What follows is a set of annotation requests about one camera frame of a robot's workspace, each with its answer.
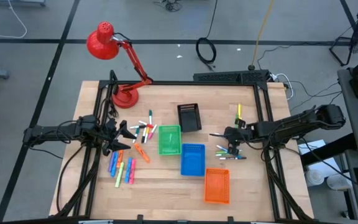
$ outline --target concrete floor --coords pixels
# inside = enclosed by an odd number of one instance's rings
[[[197,39],[208,33],[213,0],[183,0],[183,8],[174,13],[152,1],[81,0],[68,38],[87,38],[100,21],[112,22],[117,32],[132,39]],[[74,0],[47,0],[47,7],[14,4],[15,11],[29,30],[25,38],[59,39],[73,3]],[[347,3],[355,17],[358,0],[347,0]],[[255,40],[268,4],[269,0],[219,1],[209,39]],[[262,40],[332,41],[349,26],[339,0],[281,0],[273,6]],[[22,34],[22,27],[6,6],[0,6],[0,34]],[[264,50],[274,47],[261,45],[258,57]],[[10,79],[0,80],[0,200],[20,151],[22,132],[30,123],[56,48],[57,44],[0,43],[0,68],[11,72]],[[194,73],[209,72],[198,60],[193,44],[137,44],[134,48],[154,80],[192,80]],[[216,48],[217,72],[246,70],[254,51],[253,45],[227,44]],[[347,47],[337,48],[342,57],[346,56],[346,51]],[[357,64],[358,54],[355,54],[350,66]],[[336,71],[341,69],[327,46],[278,49],[267,53],[261,66],[304,83],[310,93],[317,93],[337,82]],[[110,69],[115,70],[120,80],[138,79],[125,54],[102,61],[93,58],[84,44],[65,44],[38,124],[54,125],[71,119],[81,82],[107,79]],[[288,102],[290,108],[308,99],[300,85],[294,83],[293,87],[295,96]],[[338,90],[340,87],[336,85],[327,92]],[[329,103],[331,98],[313,98],[292,113]],[[342,96],[335,100],[335,104],[346,112]],[[330,142],[349,132],[351,127],[347,123],[337,131],[313,131],[307,138]],[[62,156],[65,146],[43,144],[41,148]],[[60,164],[59,159],[47,154],[28,153],[5,221],[48,215]],[[310,189],[310,196],[316,218],[327,222],[358,223],[339,216],[339,212],[346,209],[341,192],[317,187]]]

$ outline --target blue marker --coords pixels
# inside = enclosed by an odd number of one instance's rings
[[[118,153],[114,152],[114,161],[112,162],[112,169],[111,169],[111,177],[116,175],[116,167],[117,167],[117,160],[118,160]]]
[[[114,155],[115,155],[115,154],[116,154],[116,152],[113,152],[113,153],[111,154],[111,159],[110,159],[110,164],[109,164],[109,169],[108,169],[109,172],[111,172],[112,164],[113,164],[113,162],[114,162]]]
[[[125,183],[129,183],[129,174],[131,174],[131,165],[132,165],[132,158],[128,158],[128,164],[127,164],[127,173],[125,174]]]

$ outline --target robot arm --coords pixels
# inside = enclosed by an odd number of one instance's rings
[[[80,117],[75,122],[66,126],[38,126],[27,128],[24,131],[23,142],[29,147],[42,144],[45,141],[73,141],[103,144],[103,155],[108,156],[110,151],[130,149],[130,146],[119,143],[117,138],[122,135],[124,138],[135,139],[136,137],[127,130],[127,121],[122,121],[119,128],[116,128],[116,120],[111,118],[106,125],[101,127],[97,124],[93,115]]]
[[[268,141],[272,147],[283,147],[291,138],[304,136],[306,133],[321,128],[339,129],[345,125],[341,108],[336,105],[322,105],[306,110],[300,114],[278,121],[261,121],[247,124],[239,121],[243,128],[227,127],[221,137],[229,141],[229,151],[238,155],[240,143]]]

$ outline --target lamp shade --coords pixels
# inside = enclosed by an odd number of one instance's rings
[[[111,37],[114,34],[114,28],[109,22],[101,22],[98,29],[89,35],[86,40],[86,47],[94,57],[103,60],[109,60],[117,56],[119,46]]]

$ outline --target black basket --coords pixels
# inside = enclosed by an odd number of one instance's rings
[[[178,105],[179,124],[182,132],[201,130],[198,104]]]

